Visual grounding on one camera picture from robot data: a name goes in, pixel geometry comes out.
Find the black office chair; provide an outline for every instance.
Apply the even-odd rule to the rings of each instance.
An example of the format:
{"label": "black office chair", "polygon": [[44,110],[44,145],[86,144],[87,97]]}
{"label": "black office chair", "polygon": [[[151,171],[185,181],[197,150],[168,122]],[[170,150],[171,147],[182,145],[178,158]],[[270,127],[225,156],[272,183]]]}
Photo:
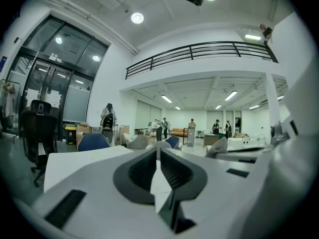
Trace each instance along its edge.
{"label": "black office chair", "polygon": [[[34,173],[40,170],[33,181],[35,187],[38,187],[37,180],[45,173],[49,154],[57,152],[55,141],[57,118],[49,113],[51,104],[47,102],[33,100],[30,107],[32,110],[23,111],[21,116],[23,148],[28,160],[36,165],[31,167],[31,171]],[[45,155],[39,155],[39,143],[43,144]]]}

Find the black railing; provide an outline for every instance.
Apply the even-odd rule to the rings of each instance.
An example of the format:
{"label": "black railing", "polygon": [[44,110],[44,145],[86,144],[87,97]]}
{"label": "black railing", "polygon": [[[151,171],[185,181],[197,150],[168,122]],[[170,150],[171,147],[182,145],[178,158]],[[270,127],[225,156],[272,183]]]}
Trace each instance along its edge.
{"label": "black railing", "polygon": [[144,59],[126,69],[125,79],[142,73],[151,71],[156,67],[174,63],[180,60],[194,60],[203,56],[236,56],[236,57],[260,57],[278,63],[275,55],[267,44],[253,44],[247,42],[203,42],[182,46],[168,50],[147,59]]}

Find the trash bin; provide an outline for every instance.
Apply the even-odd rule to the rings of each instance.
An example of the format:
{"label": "trash bin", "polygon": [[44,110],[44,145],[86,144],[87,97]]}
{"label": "trash bin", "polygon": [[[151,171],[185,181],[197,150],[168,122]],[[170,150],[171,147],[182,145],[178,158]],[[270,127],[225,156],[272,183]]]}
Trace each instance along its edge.
{"label": "trash bin", "polygon": [[66,144],[76,144],[76,126],[66,125],[64,129],[66,131]]}

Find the black shirt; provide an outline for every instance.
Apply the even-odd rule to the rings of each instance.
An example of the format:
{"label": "black shirt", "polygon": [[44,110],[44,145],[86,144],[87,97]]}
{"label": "black shirt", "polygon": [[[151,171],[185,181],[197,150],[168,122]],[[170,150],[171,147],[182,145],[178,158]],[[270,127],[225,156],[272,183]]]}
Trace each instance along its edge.
{"label": "black shirt", "polygon": [[214,125],[213,125],[213,134],[218,134],[218,133],[219,133],[219,128],[214,129],[214,127],[216,127],[216,126],[218,126],[218,127],[219,127],[219,125],[218,125],[218,124],[215,124],[215,123],[214,123]]}
{"label": "black shirt", "polygon": [[265,38],[269,35],[273,30],[270,27],[267,27],[266,30],[263,32]]}

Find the sign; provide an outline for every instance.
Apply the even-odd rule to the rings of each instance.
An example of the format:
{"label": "sign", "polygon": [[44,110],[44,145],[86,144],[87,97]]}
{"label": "sign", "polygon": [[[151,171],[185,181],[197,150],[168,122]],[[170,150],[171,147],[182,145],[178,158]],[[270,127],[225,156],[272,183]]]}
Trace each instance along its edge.
{"label": "sign", "polygon": [[7,57],[2,57],[1,61],[0,61],[0,72],[2,72],[2,69],[4,67],[4,64],[6,62]]}
{"label": "sign", "polygon": [[60,59],[60,58],[57,58],[57,57],[54,57],[54,56],[49,56],[49,59],[54,61],[55,63],[58,63],[60,65],[63,65],[64,64],[64,60]]}

